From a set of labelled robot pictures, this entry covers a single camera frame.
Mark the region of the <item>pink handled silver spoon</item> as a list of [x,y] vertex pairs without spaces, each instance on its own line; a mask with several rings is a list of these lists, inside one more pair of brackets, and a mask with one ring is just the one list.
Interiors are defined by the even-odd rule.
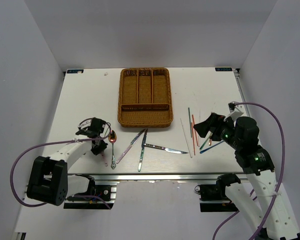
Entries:
[[107,167],[107,166],[108,166],[108,161],[107,161],[107,158],[106,158],[106,156],[105,156],[105,153],[104,153],[104,152],[102,152],[102,153],[101,153],[101,156],[102,156],[102,159],[103,159],[104,165]]

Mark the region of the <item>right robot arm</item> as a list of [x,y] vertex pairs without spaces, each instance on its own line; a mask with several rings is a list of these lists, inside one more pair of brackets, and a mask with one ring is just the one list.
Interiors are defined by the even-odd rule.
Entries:
[[235,174],[218,178],[216,195],[230,199],[248,222],[253,239],[300,240],[300,229],[280,192],[276,191],[275,167],[270,154],[259,145],[259,128],[250,117],[231,117],[212,113],[193,127],[200,137],[211,133],[213,141],[224,141],[234,149],[237,163],[255,192],[256,204]]

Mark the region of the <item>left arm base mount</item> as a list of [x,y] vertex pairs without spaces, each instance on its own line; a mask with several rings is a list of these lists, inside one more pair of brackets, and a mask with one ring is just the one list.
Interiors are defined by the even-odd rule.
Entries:
[[117,183],[86,174],[70,175],[67,180],[64,209],[110,210],[114,206]]

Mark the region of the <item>gold rainbow spoon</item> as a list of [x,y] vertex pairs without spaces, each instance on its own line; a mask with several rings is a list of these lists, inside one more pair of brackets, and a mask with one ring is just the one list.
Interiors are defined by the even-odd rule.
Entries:
[[108,141],[111,143],[111,169],[116,168],[116,158],[114,153],[114,144],[117,141],[117,134],[114,130],[111,130],[108,136]]

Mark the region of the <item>green rainbow fork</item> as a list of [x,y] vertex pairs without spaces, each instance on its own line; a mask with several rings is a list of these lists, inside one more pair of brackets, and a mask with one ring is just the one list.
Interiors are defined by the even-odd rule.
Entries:
[[207,142],[210,140],[210,137],[207,137],[207,139],[203,142],[203,144],[200,146],[199,150],[203,150],[204,146],[207,144]]

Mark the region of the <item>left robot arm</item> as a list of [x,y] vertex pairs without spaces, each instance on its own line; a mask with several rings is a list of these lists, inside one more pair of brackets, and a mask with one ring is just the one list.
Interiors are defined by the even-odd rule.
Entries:
[[94,178],[87,174],[68,175],[68,170],[86,154],[104,153],[108,145],[102,137],[106,125],[102,119],[88,118],[75,133],[80,139],[49,156],[38,156],[32,165],[26,196],[55,206],[75,195],[86,200],[93,198],[97,193]]

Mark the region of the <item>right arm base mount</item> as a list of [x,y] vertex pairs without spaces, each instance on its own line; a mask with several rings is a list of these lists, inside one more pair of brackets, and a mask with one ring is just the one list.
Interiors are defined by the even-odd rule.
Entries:
[[226,187],[241,183],[234,173],[220,175],[215,184],[198,184],[194,192],[199,195],[201,213],[237,212],[235,204],[226,196]]

